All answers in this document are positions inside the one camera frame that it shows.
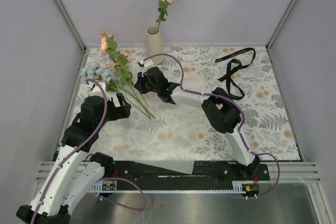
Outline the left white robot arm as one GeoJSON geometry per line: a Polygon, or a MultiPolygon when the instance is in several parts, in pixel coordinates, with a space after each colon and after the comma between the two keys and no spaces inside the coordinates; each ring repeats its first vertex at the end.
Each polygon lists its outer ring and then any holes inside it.
{"type": "Polygon", "coordinates": [[[80,163],[89,155],[99,131],[108,121],[126,119],[131,105],[122,93],[104,101],[100,96],[85,98],[78,113],[64,133],[62,146],[45,183],[28,205],[20,206],[16,216],[24,223],[69,223],[82,197],[99,179],[114,173],[113,158],[96,152],[84,171],[74,179],[80,163]]]}

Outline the artificial flower bouquet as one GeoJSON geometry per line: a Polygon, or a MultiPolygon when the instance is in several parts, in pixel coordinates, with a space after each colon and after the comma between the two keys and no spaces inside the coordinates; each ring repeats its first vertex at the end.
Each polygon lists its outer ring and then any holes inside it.
{"type": "Polygon", "coordinates": [[[102,64],[94,62],[90,66],[81,69],[81,77],[84,80],[94,79],[104,81],[108,91],[112,93],[125,93],[126,100],[148,119],[154,115],[148,109],[148,103],[142,95],[137,95],[134,89],[133,74],[129,63],[131,58],[127,52],[118,49],[118,43],[114,35],[109,35],[105,30],[101,31],[101,52],[108,56],[109,62],[102,64]]]}

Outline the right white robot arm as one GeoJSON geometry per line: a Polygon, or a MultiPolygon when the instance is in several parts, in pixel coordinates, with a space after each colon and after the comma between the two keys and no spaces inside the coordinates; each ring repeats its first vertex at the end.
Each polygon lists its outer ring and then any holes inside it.
{"type": "Polygon", "coordinates": [[[229,141],[235,160],[240,164],[240,176],[250,180],[257,175],[260,158],[252,153],[245,140],[242,111],[222,88],[216,88],[211,93],[188,90],[181,83],[169,82],[158,67],[139,72],[134,87],[141,94],[156,93],[165,103],[202,109],[212,128],[224,134],[229,141]]]}

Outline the white wrapping paper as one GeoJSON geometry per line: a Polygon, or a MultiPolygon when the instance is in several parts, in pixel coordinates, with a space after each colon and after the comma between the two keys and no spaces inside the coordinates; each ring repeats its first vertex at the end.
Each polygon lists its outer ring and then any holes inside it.
{"type": "Polygon", "coordinates": [[[203,111],[162,102],[154,93],[121,89],[132,106],[130,117],[106,123],[90,153],[190,174],[193,170],[203,111]]]}

